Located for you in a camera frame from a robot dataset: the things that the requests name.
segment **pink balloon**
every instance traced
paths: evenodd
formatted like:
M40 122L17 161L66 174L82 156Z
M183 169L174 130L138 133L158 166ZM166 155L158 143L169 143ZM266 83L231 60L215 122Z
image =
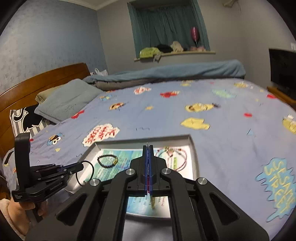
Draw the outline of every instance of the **pink balloon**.
M193 39L194 42L197 42L199 40L200 33L199 33L197 27L193 27L191 29L191 37L192 37L192 39Z

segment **wooden shelf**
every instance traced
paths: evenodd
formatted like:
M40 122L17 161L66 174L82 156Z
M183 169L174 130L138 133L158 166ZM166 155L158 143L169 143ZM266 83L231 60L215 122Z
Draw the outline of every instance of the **wooden shelf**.
M216 54L215 51L183 51L183 52L170 52L170 53L163 53L161 57L165 56L172 56L172 55L181 55L181 54ZM140 61L140 58L135 58L134 61Z

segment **beaded bracelet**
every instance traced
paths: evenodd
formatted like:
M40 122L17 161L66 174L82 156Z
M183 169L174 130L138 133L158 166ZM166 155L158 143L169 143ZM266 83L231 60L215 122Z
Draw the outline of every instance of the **beaded bracelet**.
M175 149L175 148L170 148L170 147L168 147L168 146L166 146L166 147L162 147L162 148L160 148L160 149L157 150L157 152L156 152L155 155L157 156L157 154L158 154L158 157L160 157L164 152L166 152L167 155L168 155L168 159L167 159L167 161L166 161L166 162L167 162L167 165L168 165L169 159L170 159L171 157L173 157L173 153L174 153L174 152L177 152L179 155L181 155L180 152L183 152L183 153L185 154L183 164L182 164L181 166L177 167L176 169L174 169L174 171L180 171L180 170L182 169L182 167L183 167L183 166L186 164L186 162L187 162L187 153L186 153L186 151L183 150L182 148Z
M113 161L113 163L112 163L111 165L104 165L104 164L102 164L102 163L100 162L100 158L107 157L107 156L115 158L114 161ZM103 167L103 168L111 168L111 167L114 167L114 166L118 163L118 158L117 158L117 156L115 156L115 155L113 155L113 154L105 154L105 155L101 155L101 156L98 157L98 163L99 163L99 164L101 165L101 167Z

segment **window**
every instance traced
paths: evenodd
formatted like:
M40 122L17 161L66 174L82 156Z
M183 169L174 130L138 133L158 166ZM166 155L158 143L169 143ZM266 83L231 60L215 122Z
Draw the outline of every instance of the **window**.
M189 50L191 46L196 46L191 38L192 27L197 27L200 33L198 46L210 50L205 23L197 0L162 6L158 3L158 6L154 7L147 7L145 1L140 1L128 3L137 58L145 47L171 45L173 41L178 41L183 48Z

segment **bed sheet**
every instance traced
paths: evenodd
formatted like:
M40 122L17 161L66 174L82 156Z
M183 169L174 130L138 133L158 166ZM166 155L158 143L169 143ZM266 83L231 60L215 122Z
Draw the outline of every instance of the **bed sheet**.
M31 142L30 164L77 162L94 141L190 134L199 176L272 239L296 202L292 116L290 106L241 79L145 84L100 95L41 130Z

